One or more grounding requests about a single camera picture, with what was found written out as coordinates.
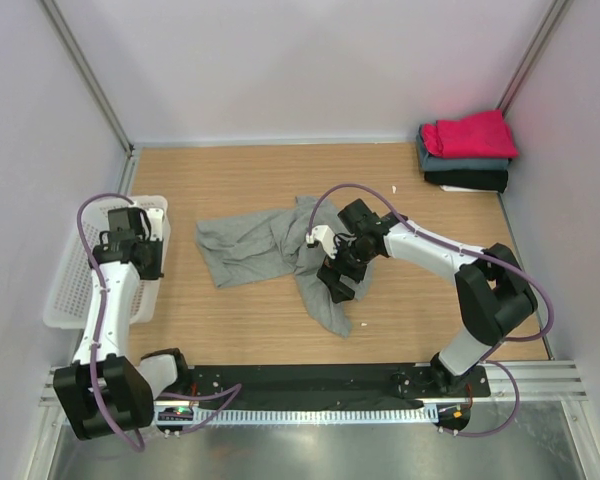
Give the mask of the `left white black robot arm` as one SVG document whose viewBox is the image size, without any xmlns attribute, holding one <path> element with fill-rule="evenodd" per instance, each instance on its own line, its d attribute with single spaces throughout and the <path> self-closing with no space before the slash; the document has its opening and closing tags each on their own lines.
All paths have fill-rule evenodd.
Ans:
<svg viewBox="0 0 600 480">
<path fill-rule="evenodd" d="M 134 297 L 163 277 L 164 209 L 136 204 L 108 211 L 108 227 L 87 248 L 93 292 L 84 336 L 53 388 L 74 434 L 91 440 L 151 424 L 161 395 L 184 398 L 192 376 L 182 352 L 163 349 L 133 365 L 127 357 Z"/>
</svg>

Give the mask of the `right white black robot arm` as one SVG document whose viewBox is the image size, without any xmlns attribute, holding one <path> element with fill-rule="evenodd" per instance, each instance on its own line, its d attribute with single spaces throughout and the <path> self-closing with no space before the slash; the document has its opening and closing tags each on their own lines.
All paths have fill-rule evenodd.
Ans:
<svg viewBox="0 0 600 480">
<path fill-rule="evenodd" d="M 420 228 L 410 220 L 375 213 L 348 220 L 348 234 L 318 225 L 306 235 L 307 246 L 325 252 L 317 277 L 334 303 L 355 297 L 341 279 L 361 282 L 378 256 L 404 260 L 448 280 L 456 290 L 462 327 L 430 362 L 430 381 L 439 394 L 462 389 L 471 370 L 535 313 L 538 303 L 512 251 L 496 243 L 468 248 Z"/>
</svg>

